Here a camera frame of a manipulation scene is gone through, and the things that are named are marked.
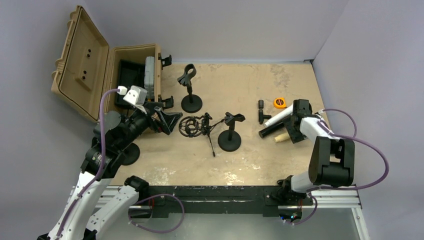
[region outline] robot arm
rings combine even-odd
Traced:
[[[314,143],[308,171],[286,178],[286,191],[305,194],[307,190],[319,185],[335,188],[352,185],[354,142],[333,136],[322,116],[312,113],[308,100],[295,100],[285,110],[281,121],[284,122],[291,141],[297,143],[308,138]]]
[[[143,95],[143,88],[133,86],[128,92],[122,86],[118,87],[118,89],[118,93],[125,95],[124,99],[136,107],[136,110],[129,118],[116,111],[109,111],[105,114],[106,155],[104,167],[99,178],[79,197],[83,187],[87,186],[95,178],[102,161],[100,124],[94,127],[94,138],[91,148],[85,154],[85,159],[82,162],[76,189],[55,227],[48,234],[38,237],[38,240],[95,239],[86,238],[87,233],[95,231],[94,236],[96,236],[96,234],[109,227],[122,209],[138,200],[138,194],[135,194],[131,188],[125,187],[123,188],[123,193],[125,195],[128,194],[126,198],[117,196],[118,199],[115,198],[96,216],[92,216],[96,203],[105,188],[115,177],[119,167],[128,158],[133,158],[135,161],[138,159],[140,150],[132,142],[147,128],[151,128],[157,133],[163,132],[169,135],[178,119],[183,115],[181,112],[163,112],[161,108],[163,107],[162,102],[144,102],[146,95]],[[56,235],[61,225],[63,226],[63,231],[57,237]]]

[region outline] open case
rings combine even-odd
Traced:
[[[52,73],[51,91],[92,122],[99,119],[102,95],[118,86],[121,61],[144,65],[154,57],[154,99],[161,99],[161,70],[171,64],[171,56],[162,59],[157,44],[119,46],[109,49],[105,38],[82,6],[71,12],[68,33],[61,57]],[[123,112],[115,105],[116,93],[110,94],[104,111]]]

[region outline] yellow tape measure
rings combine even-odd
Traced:
[[[287,106],[284,97],[277,97],[276,99],[274,99],[274,107],[276,109],[285,109]]]

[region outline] black clamp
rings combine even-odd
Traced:
[[[162,99],[161,95],[157,96],[157,101],[163,103],[162,109],[170,109],[174,107],[174,97],[171,96],[170,98]]]
[[[182,74],[182,76],[180,76],[178,78],[178,82],[179,84],[183,85],[184,87],[191,87],[192,86],[192,78],[194,78],[196,76],[196,68],[195,65],[190,63],[187,66],[184,67],[184,73]]]
[[[182,112],[164,112],[159,106],[154,107],[159,121],[155,121],[160,131],[166,135],[170,135],[178,120],[183,116]]]
[[[171,55],[169,55],[168,57],[165,57],[165,58],[162,58],[162,56],[159,55],[158,58],[159,58],[158,60],[160,61],[162,69],[164,69],[164,67],[168,67],[169,65],[172,64],[172,56]]]
[[[292,143],[295,144],[306,139],[306,136],[301,132],[301,122],[303,118],[308,117],[317,118],[315,114],[312,114],[312,106],[309,100],[294,100],[292,114],[281,120]]]
[[[224,122],[233,130],[235,128],[236,122],[243,122],[244,120],[246,120],[245,116],[240,113],[236,115],[233,115],[229,112],[225,113]]]

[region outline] black cylinder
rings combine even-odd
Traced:
[[[257,107],[259,109],[263,109],[264,108],[264,100],[259,100],[257,101]]]
[[[138,136],[140,136],[146,129],[149,128],[150,123],[148,121],[148,117],[141,112],[140,110],[136,110],[131,115],[131,121],[127,122],[128,132],[124,139],[122,139],[121,146],[126,148],[129,144],[131,144]]]
[[[259,124],[263,124],[264,123],[264,110],[263,109],[258,110],[258,118],[259,118]]]
[[[259,137],[264,138],[264,137],[272,134],[273,132],[277,131],[278,129],[282,129],[282,128],[284,128],[284,122],[279,121],[274,125],[271,125],[267,128],[260,130],[259,131]]]

